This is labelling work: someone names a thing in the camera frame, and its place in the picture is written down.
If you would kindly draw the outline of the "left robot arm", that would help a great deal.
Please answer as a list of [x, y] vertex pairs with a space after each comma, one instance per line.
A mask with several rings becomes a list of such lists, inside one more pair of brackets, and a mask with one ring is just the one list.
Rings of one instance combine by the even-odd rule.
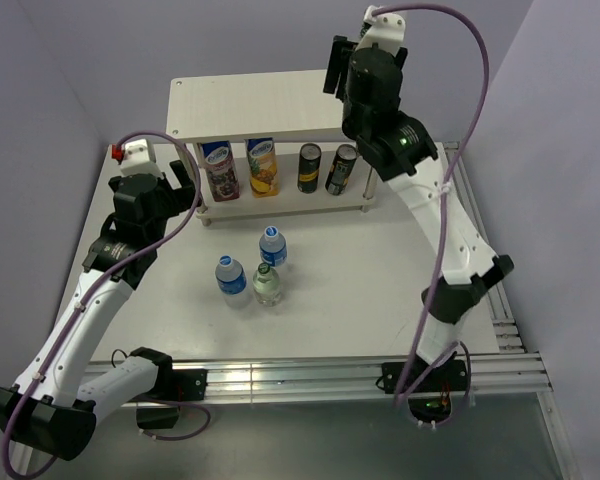
[[171, 357], [146, 347], [95, 380], [83, 380], [112, 320], [157, 260], [159, 247], [173, 238], [168, 221], [190, 217], [199, 201], [199, 185], [183, 163], [169, 167], [178, 187], [153, 162], [110, 179], [114, 211], [89, 247], [71, 303], [28, 367], [11, 386], [0, 387], [4, 456], [12, 443], [20, 443], [72, 460], [97, 424], [127, 401], [173, 393]]

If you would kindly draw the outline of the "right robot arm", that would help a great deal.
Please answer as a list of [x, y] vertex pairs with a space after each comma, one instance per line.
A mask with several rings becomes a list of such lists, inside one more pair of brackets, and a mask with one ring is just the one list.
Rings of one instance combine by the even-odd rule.
[[424, 125], [399, 108], [405, 48], [389, 53], [344, 36], [333, 39], [324, 92], [343, 104], [342, 131], [407, 206], [436, 259], [408, 362], [415, 383], [432, 390], [448, 374], [468, 312], [514, 269], [478, 232]]

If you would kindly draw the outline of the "green-cap glass bottle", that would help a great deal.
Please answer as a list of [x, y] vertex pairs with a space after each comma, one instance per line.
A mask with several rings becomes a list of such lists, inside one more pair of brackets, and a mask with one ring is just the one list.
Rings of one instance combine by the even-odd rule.
[[359, 39], [362, 39], [370, 28], [371, 24], [368, 21], [364, 20], [360, 28]]
[[264, 306], [275, 306], [281, 300], [281, 281], [274, 267], [260, 263], [253, 275], [256, 300]]

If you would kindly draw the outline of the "black Schweppes can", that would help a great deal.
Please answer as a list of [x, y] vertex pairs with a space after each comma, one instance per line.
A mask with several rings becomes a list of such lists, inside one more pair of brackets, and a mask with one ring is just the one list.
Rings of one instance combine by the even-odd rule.
[[325, 183], [329, 194], [338, 196], [345, 191], [357, 158], [354, 146], [342, 144], [337, 148]]
[[318, 186], [321, 149], [315, 143], [304, 144], [299, 151], [297, 187], [302, 193], [313, 193]]

